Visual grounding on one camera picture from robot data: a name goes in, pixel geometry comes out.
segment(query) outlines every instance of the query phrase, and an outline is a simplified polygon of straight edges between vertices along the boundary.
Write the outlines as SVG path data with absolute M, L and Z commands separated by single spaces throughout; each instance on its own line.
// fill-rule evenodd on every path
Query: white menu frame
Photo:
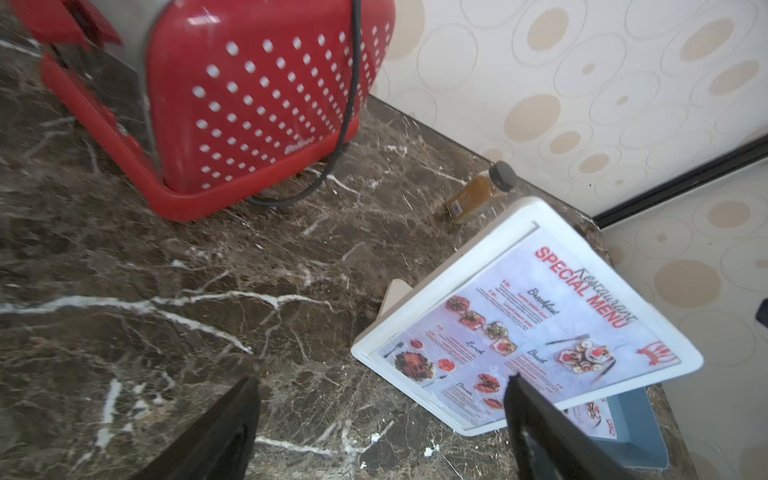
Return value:
M 479 271 L 498 259 L 520 240 L 537 229 L 554 235 L 581 261 L 591 274 L 609 286 L 660 341 L 669 347 L 680 363 L 645 373 L 623 382 L 605 386 L 591 392 L 556 402 L 560 410 L 595 399 L 617 395 L 698 370 L 704 363 L 694 345 L 656 308 L 646 302 L 591 248 L 560 215 L 537 197 L 526 197 L 481 230 L 459 251 L 427 276 L 397 304 L 387 309 L 376 321 L 360 333 L 352 345 L 352 355 L 392 383 L 414 401 L 463 436 L 491 432 L 507 425 L 505 419 L 474 426 L 460 415 L 445 408 L 430 392 L 426 392 L 407 379 L 384 359 L 377 359 L 379 349 L 418 322 L 425 314 L 444 303 L 453 292 L 468 282 Z

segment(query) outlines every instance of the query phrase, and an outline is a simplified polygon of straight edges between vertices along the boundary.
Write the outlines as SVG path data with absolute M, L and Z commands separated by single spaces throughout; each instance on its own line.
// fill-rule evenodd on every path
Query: marble countertop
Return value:
M 128 478 L 243 376 L 263 397 L 248 478 L 514 478 L 505 430 L 456 435 L 349 353 L 391 279 L 416 285 L 489 221 L 457 227 L 443 206 L 486 160 L 371 100 L 305 201 L 171 223 L 45 90 L 14 28 L 0 37 L 0 478 Z M 524 195 L 607 258 L 588 218 L 525 183 L 508 201 Z M 671 468 L 638 475 L 696 478 L 663 390 L 649 393 Z

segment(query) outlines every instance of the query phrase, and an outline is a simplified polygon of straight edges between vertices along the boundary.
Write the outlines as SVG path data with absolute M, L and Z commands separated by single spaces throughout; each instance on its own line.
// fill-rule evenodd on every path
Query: bottle cap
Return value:
M 518 175 L 507 162 L 499 161 L 488 169 L 491 182 L 502 192 L 509 192 L 518 182 Z

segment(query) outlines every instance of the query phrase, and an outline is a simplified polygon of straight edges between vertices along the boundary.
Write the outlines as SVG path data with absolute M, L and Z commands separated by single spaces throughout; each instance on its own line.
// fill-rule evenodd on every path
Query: patterned wallpaper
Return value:
M 597 214 L 768 133 L 760 0 L 396 0 L 374 95 Z
M 700 478 L 768 478 L 768 160 L 604 230 L 616 270 L 701 351 L 664 383 Z

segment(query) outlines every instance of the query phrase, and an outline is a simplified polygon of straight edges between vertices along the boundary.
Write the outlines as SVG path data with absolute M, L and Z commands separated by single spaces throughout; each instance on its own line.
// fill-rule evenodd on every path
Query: red toaster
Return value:
M 11 4 L 51 46 L 41 62 L 45 85 L 151 208 L 176 221 L 251 197 L 331 153 L 332 167 L 357 132 L 395 21 L 394 0 Z M 154 155 L 57 59 L 61 44 L 103 48 L 136 72 Z

